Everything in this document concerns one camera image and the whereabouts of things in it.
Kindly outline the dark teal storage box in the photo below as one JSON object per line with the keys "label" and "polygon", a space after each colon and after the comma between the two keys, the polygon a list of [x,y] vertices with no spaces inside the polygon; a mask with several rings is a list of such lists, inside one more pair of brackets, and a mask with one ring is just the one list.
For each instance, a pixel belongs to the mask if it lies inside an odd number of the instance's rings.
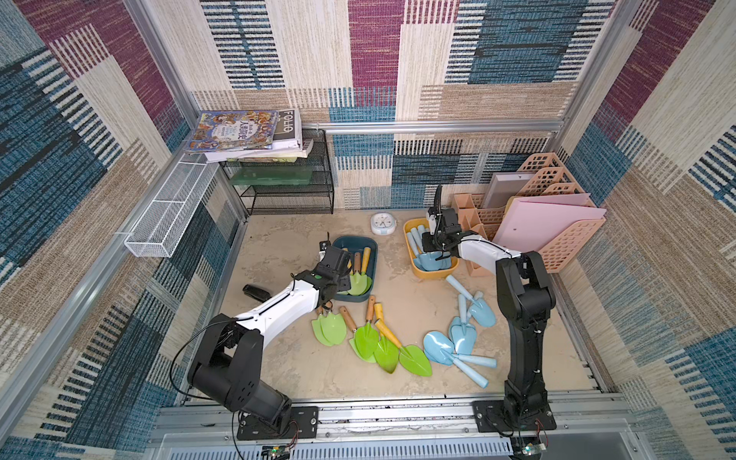
{"label": "dark teal storage box", "polygon": [[333,241],[333,246],[345,249],[352,255],[360,253],[361,266],[358,269],[360,276],[365,275],[367,284],[360,295],[350,295],[349,291],[339,292],[335,300],[348,303],[360,303],[369,299],[376,278],[378,244],[368,237],[346,235]]}

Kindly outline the green shovel wooden handle hidden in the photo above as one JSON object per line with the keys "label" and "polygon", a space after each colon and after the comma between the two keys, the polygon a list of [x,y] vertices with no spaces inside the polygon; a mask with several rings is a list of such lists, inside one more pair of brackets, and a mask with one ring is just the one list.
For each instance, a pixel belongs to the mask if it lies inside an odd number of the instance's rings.
{"label": "green shovel wooden handle hidden", "polygon": [[[344,306],[340,306],[340,307],[339,307],[339,312],[340,312],[340,314],[342,315],[342,317],[343,317],[343,320],[345,321],[345,324],[346,324],[346,326],[347,326],[347,329],[348,329],[348,330],[349,330],[349,331],[350,331],[350,332],[351,332],[352,334],[356,333],[356,330],[358,329],[358,327],[356,326],[356,323],[354,322],[354,320],[353,320],[353,318],[352,318],[351,314],[349,314],[349,312],[348,312],[347,308],[346,308],[346,307],[344,307]],[[355,342],[355,338],[354,338],[354,337],[350,338],[350,339],[349,339],[349,341],[348,341],[348,343],[350,344],[350,346],[351,346],[351,348],[353,349],[353,351],[355,352],[355,354],[356,354],[356,355],[357,355],[357,356],[358,356],[359,358],[361,358],[361,359],[362,359],[363,361],[365,361],[365,362],[369,362],[369,363],[374,363],[374,362],[375,362],[375,360],[374,360],[373,358],[370,358],[370,360],[368,360],[367,358],[363,358],[363,357],[361,356],[361,354],[360,354],[360,353],[358,352],[358,348],[356,347],[357,345],[356,345],[356,342]]]}

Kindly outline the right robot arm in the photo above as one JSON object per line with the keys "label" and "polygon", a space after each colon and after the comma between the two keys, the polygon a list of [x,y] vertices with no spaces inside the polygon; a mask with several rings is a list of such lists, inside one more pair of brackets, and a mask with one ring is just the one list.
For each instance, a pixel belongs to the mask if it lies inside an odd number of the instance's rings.
{"label": "right robot arm", "polygon": [[481,265],[496,276],[496,300],[510,330],[510,370],[501,401],[482,401],[475,417],[482,432],[512,436],[517,431],[557,429],[542,376],[544,331],[556,306],[554,289],[536,252],[521,253],[465,231],[452,208],[442,206],[437,187],[427,210],[427,252],[439,251]]}

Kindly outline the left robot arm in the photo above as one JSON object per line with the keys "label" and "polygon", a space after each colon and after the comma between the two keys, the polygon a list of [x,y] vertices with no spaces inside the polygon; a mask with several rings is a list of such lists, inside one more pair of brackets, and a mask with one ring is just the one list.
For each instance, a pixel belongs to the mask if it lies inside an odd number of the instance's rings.
{"label": "left robot arm", "polygon": [[215,316],[203,331],[187,383],[229,411],[245,412],[270,430],[287,433],[291,399],[261,380],[263,354],[297,319],[350,289],[351,253],[326,241],[320,254],[314,268],[293,275],[285,289],[257,308]]}

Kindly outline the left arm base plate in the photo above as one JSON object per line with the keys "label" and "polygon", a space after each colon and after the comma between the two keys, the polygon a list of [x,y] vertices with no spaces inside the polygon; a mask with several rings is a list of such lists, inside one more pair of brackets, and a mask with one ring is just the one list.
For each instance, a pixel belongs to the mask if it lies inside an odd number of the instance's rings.
{"label": "left arm base plate", "polygon": [[284,417],[270,423],[254,414],[238,416],[236,439],[238,441],[268,441],[314,439],[319,423],[318,406],[293,406]]}

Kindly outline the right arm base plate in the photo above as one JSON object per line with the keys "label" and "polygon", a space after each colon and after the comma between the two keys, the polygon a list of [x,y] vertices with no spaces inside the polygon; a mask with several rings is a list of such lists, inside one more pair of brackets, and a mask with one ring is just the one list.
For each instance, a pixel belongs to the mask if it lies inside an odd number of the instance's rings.
{"label": "right arm base plate", "polygon": [[509,409],[504,400],[481,400],[471,403],[473,419],[479,432],[511,436],[513,432],[555,430],[557,422],[547,404],[541,409]]}

